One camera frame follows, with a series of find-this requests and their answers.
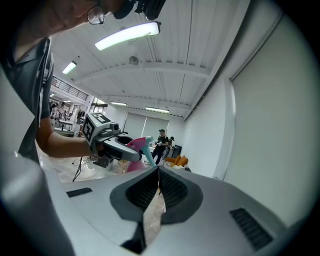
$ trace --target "bottle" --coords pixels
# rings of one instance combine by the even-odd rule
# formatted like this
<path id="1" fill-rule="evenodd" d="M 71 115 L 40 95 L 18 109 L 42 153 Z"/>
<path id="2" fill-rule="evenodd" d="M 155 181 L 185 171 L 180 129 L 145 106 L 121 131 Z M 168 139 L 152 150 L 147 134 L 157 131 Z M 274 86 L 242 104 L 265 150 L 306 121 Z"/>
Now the bottle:
<path id="1" fill-rule="evenodd" d="M 149 149 L 149 143 L 153 141 L 153 137 L 152 136 L 148 136 L 148 137 L 141 137 L 141 138 L 136 138 L 132 141 L 130 141 L 127 146 L 132 148 L 133 150 L 139 152 L 140 150 L 142 150 L 142 152 L 144 153 L 145 157 L 147 158 L 147 160 L 150 162 L 150 164 L 155 167 L 156 163 L 154 161 L 154 159 L 152 158 L 150 149 Z M 142 160 L 139 160 L 137 162 L 130 162 L 129 166 L 127 168 L 127 173 L 129 172 L 133 172 L 136 170 L 141 170 L 145 168 L 144 163 L 142 162 Z"/>

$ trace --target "railing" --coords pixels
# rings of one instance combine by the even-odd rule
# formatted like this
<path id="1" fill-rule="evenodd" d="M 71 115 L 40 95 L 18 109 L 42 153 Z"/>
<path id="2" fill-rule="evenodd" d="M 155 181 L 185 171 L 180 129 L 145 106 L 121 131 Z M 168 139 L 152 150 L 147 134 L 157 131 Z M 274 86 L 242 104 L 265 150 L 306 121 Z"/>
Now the railing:
<path id="1" fill-rule="evenodd" d="M 65 91 L 69 94 L 72 94 L 72 95 L 82 99 L 82 100 L 85 100 L 85 101 L 87 100 L 88 94 L 74 88 L 73 86 L 65 83 L 64 81 L 61 81 L 59 78 L 57 78 L 55 76 L 52 78 L 51 86 L 57 87 L 57 88 Z"/>

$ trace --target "headset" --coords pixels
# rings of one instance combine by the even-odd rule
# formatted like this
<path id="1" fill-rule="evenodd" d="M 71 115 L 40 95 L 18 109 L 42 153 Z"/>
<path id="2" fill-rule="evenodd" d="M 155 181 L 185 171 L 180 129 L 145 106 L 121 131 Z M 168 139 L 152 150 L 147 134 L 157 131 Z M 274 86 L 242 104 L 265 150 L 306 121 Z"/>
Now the headset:
<path id="1" fill-rule="evenodd" d="M 113 15 L 116 19 L 123 19 L 131 12 L 135 3 L 137 3 L 134 12 L 137 14 L 144 13 L 148 20 L 153 21 L 158 18 L 165 2 L 166 0 L 126 0 L 121 9 Z"/>

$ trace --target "glasses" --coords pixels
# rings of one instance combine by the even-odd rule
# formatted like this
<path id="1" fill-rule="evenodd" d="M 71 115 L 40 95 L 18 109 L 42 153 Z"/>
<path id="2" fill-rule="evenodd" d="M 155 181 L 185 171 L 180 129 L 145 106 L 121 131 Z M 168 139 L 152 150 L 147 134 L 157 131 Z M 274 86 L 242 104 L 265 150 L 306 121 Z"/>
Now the glasses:
<path id="1" fill-rule="evenodd" d="M 105 21 L 105 12 L 101 6 L 101 1 L 97 0 L 97 5 L 88 10 L 88 21 L 92 25 L 103 24 Z"/>

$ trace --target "pink object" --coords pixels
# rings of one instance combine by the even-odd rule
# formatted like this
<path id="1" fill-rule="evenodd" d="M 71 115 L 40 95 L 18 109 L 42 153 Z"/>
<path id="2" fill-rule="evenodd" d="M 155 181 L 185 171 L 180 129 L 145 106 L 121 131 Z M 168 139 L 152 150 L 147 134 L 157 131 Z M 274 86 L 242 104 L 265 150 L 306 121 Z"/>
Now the pink object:
<path id="1" fill-rule="evenodd" d="M 142 137 L 142 138 L 136 138 L 132 141 L 130 141 L 127 146 L 132 148 L 133 150 L 139 152 L 140 149 L 142 149 L 143 147 L 145 147 L 147 144 L 146 142 L 146 137 Z M 137 162 L 130 162 L 128 168 L 127 168 L 127 173 L 129 172 L 133 172 L 133 171 L 136 171 L 136 170 L 141 170 L 145 168 L 145 165 L 144 163 L 140 160 L 140 161 L 137 161 Z"/>

